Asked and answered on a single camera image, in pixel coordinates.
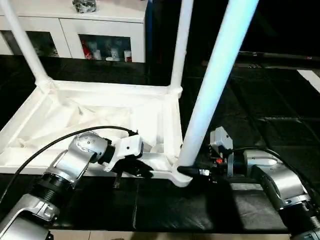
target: cabinet glass door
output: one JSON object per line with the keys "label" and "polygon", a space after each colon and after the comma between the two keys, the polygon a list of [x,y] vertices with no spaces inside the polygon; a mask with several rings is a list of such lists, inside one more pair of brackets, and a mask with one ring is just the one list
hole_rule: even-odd
{"label": "cabinet glass door", "polygon": [[86,59],[132,62],[130,37],[79,34]]}
{"label": "cabinet glass door", "polygon": [[74,59],[145,62],[145,25],[135,22],[60,19]]}
{"label": "cabinet glass door", "polygon": [[[2,36],[6,41],[13,55],[22,55],[20,47],[10,30],[1,30]],[[50,32],[27,31],[28,37],[38,56],[59,57],[54,41]]]}
{"label": "cabinet glass door", "polygon": [[[19,16],[39,56],[70,58],[69,47],[58,18]],[[21,55],[21,50],[11,32],[10,24],[0,16],[0,54]]]}

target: black cable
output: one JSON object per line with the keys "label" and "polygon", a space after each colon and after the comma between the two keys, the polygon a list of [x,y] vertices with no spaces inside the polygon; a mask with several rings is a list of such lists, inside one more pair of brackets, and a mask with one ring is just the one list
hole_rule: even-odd
{"label": "black cable", "polygon": [[92,131],[92,130],[97,130],[97,129],[117,129],[117,130],[122,130],[122,131],[126,131],[128,132],[129,136],[133,136],[136,135],[137,133],[127,129],[125,127],[121,127],[121,126],[93,126],[93,127],[89,127],[89,128],[85,128],[79,131],[75,131],[72,133],[69,133],[65,136],[62,136],[56,140],[54,140],[53,142],[49,143],[48,145],[44,146],[43,148],[41,148],[39,151],[37,151],[35,154],[33,154],[31,157],[28,158],[28,160],[26,160],[18,169],[17,171],[14,173],[12,179],[10,180],[9,184],[6,186],[4,192],[1,195],[0,198],[0,204],[2,203],[2,201],[4,200],[5,196],[7,195],[10,187],[13,185],[14,181],[16,180],[17,176],[21,173],[21,171],[34,159],[36,158],[39,154],[43,153],[45,150],[47,150],[48,148],[50,148],[51,146],[55,145],[56,143],[65,140],[67,138],[70,138],[74,135],[78,135],[78,134],[82,134],[88,131]]}

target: white cabinet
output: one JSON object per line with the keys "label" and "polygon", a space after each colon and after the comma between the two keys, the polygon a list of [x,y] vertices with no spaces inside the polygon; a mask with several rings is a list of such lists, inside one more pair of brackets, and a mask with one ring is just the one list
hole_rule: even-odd
{"label": "white cabinet", "polygon": [[[40,56],[144,63],[148,0],[96,0],[96,12],[77,13],[72,0],[11,0]],[[0,9],[0,55],[21,54]]]}
{"label": "white cabinet", "polygon": [[[19,19],[38,55],[71,57],[58,18],[20,16]],[[21,55],[21,50],[4,16],[0,16],[0,54]]]}

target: black floor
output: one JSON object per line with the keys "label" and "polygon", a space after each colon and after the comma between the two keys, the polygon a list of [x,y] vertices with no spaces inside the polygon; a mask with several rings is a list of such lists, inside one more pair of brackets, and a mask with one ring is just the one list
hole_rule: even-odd
{"label": "black floor", "polygon": [[[56,80],[168,85],[171,70],[141,63],[107,63],[77,59],[42,58]],[[35,88],[22,57],[0,57],[1,127]],[[186,66],[180,99],[185,134],[205,73]],[[277,151],[303,178],[320,191],[320,94],[295,70],[233,69],[209,133],[223,126],[235,147],[267,146]],[[197,161],[203,160],[203,154]],[[37,176],[20,176],[15,192],[2,206],[7,211]],[[10,175],[0,175],[0,190]],[[166,180],[123,179],[118,190],[112,178],[85,177],[55,228],[184,232],[286,232],[261,189],[231,190],[195,180],[177,188]]]}

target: robotic arm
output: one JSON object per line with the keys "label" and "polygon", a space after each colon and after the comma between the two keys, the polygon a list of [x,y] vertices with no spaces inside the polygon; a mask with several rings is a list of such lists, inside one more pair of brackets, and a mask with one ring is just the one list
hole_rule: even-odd
{"label": "robotic arm", "polygon": [[[57,219],[62,205],[69,200],[90,163],[105,165],[105,171],[109,172],[123,160],[138,161],[142,153],[143,142],[138,134],[122,138],[115,145],[93,131],[75,136],[68,150],[56,157],[29,193],[23,195],[2,220],[0,240],[53,240],[48,229],[26,215],[44,222]],[[152,170],[140,162],[139,166],[142,165],[142,172],[134,170],[130,173],[141,176]]]}
{"label": "robotic arm", "polygon": [[238,173],[261,184],[273,207],[291,233],[293,240],[320,240],[319,211],[298,175],[276,157],[276,153],[250,147],[235,161],[233,141],[223,127],[210,134],[212,166],[202,169],[179,166],[178,171],[190,177],[208,176],[212,182],[219,175],[233,177]]}

